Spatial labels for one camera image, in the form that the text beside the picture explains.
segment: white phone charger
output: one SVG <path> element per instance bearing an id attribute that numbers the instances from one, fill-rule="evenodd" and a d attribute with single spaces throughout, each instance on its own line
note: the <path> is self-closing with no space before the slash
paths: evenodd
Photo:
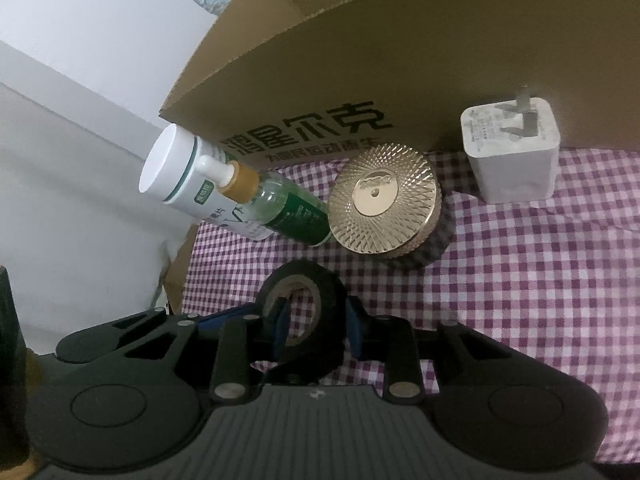
<path id="1" fill-rule="evenodd" d="M 529 202 L 553 195 L 560 132 L 548 102 L 523 93 L 515 101 L 467 108 L 460 123 L 485 202 Z"/>

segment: gold cap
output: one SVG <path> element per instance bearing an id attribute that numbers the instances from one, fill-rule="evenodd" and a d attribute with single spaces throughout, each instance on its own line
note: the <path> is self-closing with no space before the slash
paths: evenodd
<path id="1" fill-rule="evenodd" d="M 239 204 L 251 202 L 258 191 L 260 176 L 255 170 L 240 164 L 237 160 L 232 160 L 228 164 L 233 165 L 234 176 L 225 187 L 219 187 L 218 191 Z"/>
<path id="2" fill-rule="evenodd" d="M 402 144 L 381 144 L 347 162 L 335 179 L 329 225 L 347 249 L 395 258 L 427 239 L 440 200 L 427 158 Z"/>

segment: circular pad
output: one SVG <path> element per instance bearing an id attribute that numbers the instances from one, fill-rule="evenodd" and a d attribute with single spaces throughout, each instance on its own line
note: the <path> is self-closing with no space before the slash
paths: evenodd
<path id="1" fill-rule="evenodd" d="M 59 341 L 56 357 L 65 363 L 89 363 L 118 348 L 120 336 L 122 330 L 107 325 L 74 332 Z"/>
<path id="2" fill-rule="evenodd" d="M 123 384 L 87 388 L 71 403 L 80 422 L 96 428 L 115 428 L 136 420 L 146 408 L 145 394 Z"/>
<path id="3" fill-rule="evenodd" d="M 489 407 L 501 420 L 530 428 L 551 424 L 562 415 L 558 396 L 538 386 L 505 386 L 492 393 Z"/>
<path id="4" fill-rule="evenodd" d="M 183 446 L 200 420 L 195 391 L 161 361 L 103 358 L 43 386 L 26 415 L 34 447 L 65 468 L 132 470 Z"/>

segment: metal screw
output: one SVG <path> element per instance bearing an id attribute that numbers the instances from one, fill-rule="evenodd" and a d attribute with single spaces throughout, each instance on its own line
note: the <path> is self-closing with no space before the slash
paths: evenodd
<path id="1" fill-rule="evenodd" d="M 216 386 L 213 392 L 220 399 L 237 399 L 244 395 L 246 388 L 240 383 L 222 383 Z"/>
<path id="2" fill-rule="evenodd" d="M 420 386 L 407 381 L 399 381 L 389 386 L 389 393 L 401 399 L 411 399 L 420 394 Z"/>

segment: gingham tablecloth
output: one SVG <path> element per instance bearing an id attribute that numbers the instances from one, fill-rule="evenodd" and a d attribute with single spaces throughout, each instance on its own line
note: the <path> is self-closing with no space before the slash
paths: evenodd
<path id="1" fill-rule="evenodd" d="M 640 462 L 640 154 L 562 150 L 553 198 L 487 205 L 463 153 L 430 155 L 456 234 L 442 259 L 391 270 L 337 242 L 319 248 L 273 236 L 254 242 L 203 224 L 191 258 L 184 308 L 201 314 L 251 301 L 267 276 L 294 258 L 334 270 L 370 314 L 418 328 L 451 313 L 514 349 L 578 377 L 604 398 L 605 463 Z M 344 161 L 281 172 L 326 199 Z M 310 318 L 296 312 L 296 330 Z M 437 391 L 425 363 L 427 390 Z M 382 387 L 382 366 L 345 355 L 325 383 Z"/>

